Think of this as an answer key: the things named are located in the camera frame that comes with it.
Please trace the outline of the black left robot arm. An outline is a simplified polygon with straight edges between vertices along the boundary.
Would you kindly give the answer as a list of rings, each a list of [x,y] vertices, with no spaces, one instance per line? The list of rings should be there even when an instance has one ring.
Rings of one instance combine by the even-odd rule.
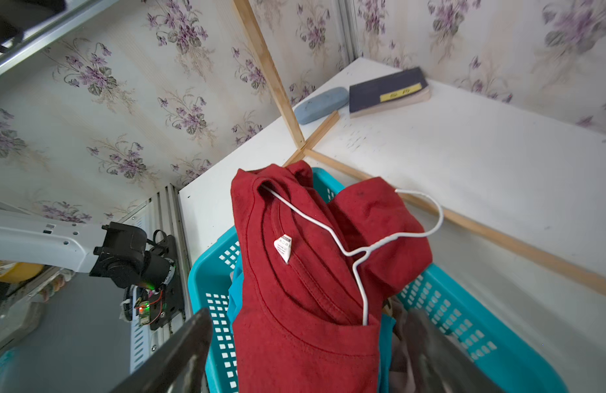
[[[189,313],[178,194],[278,119],[229,1],[100,1],[0,57],[0,260]]]

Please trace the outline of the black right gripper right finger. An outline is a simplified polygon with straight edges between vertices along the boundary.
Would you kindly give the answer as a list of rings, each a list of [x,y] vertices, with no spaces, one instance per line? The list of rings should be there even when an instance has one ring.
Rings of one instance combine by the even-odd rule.
[[[417,392],[501,392],[420,309],[408,312],[402,334]]]

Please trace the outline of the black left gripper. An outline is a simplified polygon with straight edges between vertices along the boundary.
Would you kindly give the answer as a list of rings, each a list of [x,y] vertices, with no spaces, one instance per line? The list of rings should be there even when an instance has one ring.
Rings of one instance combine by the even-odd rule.
[[[4,43],[18,44],[28,29],[42,24],[67,8],[64,0],[0,0],[0,52]]]

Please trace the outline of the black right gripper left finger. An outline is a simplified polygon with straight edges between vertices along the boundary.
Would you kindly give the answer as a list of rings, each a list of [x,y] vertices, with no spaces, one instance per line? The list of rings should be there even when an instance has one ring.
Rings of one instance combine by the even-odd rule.
[[[200,392],[212,337],[212,317],[207,308],[200,309],[113,391],[166,392],[179,385],[182,392]]]

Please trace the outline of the pink t-shirt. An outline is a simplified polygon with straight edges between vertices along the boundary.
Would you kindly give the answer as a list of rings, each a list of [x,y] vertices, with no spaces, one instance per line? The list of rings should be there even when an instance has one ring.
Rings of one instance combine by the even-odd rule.
[[[408,334],[405,326],[408,311],[397,296],[390,299],[392,317],[396,321],[391,338],[391,364],[389,368],[389,392],[417,391],[408,352]]]

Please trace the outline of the turquoise t-shirt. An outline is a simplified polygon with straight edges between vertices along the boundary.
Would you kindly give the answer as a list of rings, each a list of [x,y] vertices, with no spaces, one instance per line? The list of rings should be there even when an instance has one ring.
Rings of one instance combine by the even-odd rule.
[[[230,273],[231,285],[228,289],[227,318],[233,328],[233,323],[243,307],[243,281],[244,273],[242,260],[239,260],[235,269]],[[379,332],[379,354],[378,366],[378,389],[377,392],[388,393],[390,390],[389,372],[392,358],[393,328],[396,320],[385,312],[381,315],[381,327]]]

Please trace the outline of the dark red t-shirt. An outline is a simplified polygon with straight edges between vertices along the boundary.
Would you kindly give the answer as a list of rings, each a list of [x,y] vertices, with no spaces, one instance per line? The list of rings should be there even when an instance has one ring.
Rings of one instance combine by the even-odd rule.
[[[264,183],[297,208],[311,204],[305,192],[319,194],[302,161],[239,170],[232,180],[244,273],[243,307],[232,328],[241,391],[375,392],[383,302],[432,263],[428,240],[398,234],[389,252],[383,241],[371,246],[376,255],[359,266],[369,301],[364,326],[350,263],[320,238],[321,229],[318,244],[303,236],[291,211],[259,190]],[[353,185],[357,192],[394,190],[381,178]]]

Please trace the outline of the white hanger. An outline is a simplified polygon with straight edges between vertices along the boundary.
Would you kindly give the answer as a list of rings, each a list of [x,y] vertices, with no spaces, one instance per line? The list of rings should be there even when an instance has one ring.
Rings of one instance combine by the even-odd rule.
[[[265,197],[274,197],[281,202],[285,211],[291,211],[291,222],[299,224],[301,234],[309,235],[313,244],[319,243],[315,230],[321,229],[320,238],[328,240],[331,247],[337,247],[338,256],[350,263],[350,273],[357,285],[355,295],[361,297],[364,326],[369,325],[369,301],[360,278],[359,266],[363,264],[363,258],[376,255],[371,246],[379,249],[379,242],[383,241],[389,252],[391,240],[400,239],[398,234],[405,238],[424,240],[438,231],[445,219],[442,206],[437,201],[416,191],[384,189],[370,193],[357,192],[352,185],[335,192],[332,201],[325,203],[319,194],[309,190],[304,195],[312,199],[311,204],[297,208],[268,183],[260,185],[259,190]],[[437,223],[432,229],[424,229],[412,216],[401,200],[403,194],[432,202],[437,209]]]

